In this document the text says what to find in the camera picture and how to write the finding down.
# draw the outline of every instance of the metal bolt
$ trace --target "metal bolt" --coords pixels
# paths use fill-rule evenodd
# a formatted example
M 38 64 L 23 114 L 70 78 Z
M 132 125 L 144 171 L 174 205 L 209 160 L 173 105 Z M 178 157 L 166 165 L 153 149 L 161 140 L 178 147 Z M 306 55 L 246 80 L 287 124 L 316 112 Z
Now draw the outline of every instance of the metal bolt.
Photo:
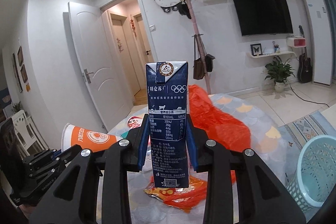
M 216 145 L 216 141 L 214 141 L 214 140 L 207 140 L 206 141 L 206 145 L 207 146 L 215 146 Z
M 81 155 L 83 156 L 83 157 L 87 157 L 88 155 L 90 155 L 91 154 L 91 151 L 89 150 L 89 149 L 83 149 L 82 151 L 81 151 Z
M 120 146 L 127 146 L 129 144 L 129 140 L 122 139 L 119 141 Z
M 254 155 L 254 151 L 252 149 L 246 149 L 245 155 L 251 157 Z

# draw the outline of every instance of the door handle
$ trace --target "door handle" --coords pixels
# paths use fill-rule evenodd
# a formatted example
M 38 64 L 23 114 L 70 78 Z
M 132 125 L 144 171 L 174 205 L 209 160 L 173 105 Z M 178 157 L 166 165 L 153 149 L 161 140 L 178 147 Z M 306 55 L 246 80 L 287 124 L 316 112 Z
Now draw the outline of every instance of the door handle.
M 90 74 L 94 74 L 94 72 L 87 72 L 87 69 L 84 70 L 87 82 L 91 84 Z

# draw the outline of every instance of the power cord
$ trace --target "power cord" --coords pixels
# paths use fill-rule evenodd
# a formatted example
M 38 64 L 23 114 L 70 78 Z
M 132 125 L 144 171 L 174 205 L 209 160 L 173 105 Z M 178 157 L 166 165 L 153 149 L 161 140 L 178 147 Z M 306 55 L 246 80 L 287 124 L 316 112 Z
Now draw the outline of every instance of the power cord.
M 295 94 L 297 97 L 299 97 L 301 100 L 304 100 L 304 101 L 306 101 L 306 102 L 310 102 L 310 103 L 314 103 L 314 104 L 319 104 L 319 105 L 326 105 L 326 106 L 328 106 L 328 104 L 325 104 L 325 103 L 317 103 L 317 102 L 313 102 L 313 101 L 308 101 L 308 100 L 302 99 L 300 96 L 298 96 L 298 95 L 295 93 L 295 91 L 292 89 L 292 86 L 291 86 L 290 83 L 289 83 L 289 86 L 291 87 L 292 92 L 294 92 L 294 94 Z

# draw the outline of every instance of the framed butterfly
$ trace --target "framed butterfly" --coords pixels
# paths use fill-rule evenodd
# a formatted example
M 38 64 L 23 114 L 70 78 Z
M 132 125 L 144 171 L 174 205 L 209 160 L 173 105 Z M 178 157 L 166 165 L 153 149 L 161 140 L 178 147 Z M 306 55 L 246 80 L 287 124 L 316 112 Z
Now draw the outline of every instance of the framed butterfly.
M 261 49 L 261 44 L 251 44 L 251 54 L 253 56 L 263 55 L 263 50 Z

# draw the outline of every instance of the milk carton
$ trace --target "milk carton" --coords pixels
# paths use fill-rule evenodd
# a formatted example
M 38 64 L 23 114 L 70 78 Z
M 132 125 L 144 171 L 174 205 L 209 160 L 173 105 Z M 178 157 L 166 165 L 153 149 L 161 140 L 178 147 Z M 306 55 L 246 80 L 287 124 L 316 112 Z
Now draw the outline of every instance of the milk carton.
M 146 77 L 155 187 L 189 187 L 185 144 L 188 63 L 148 63 Z

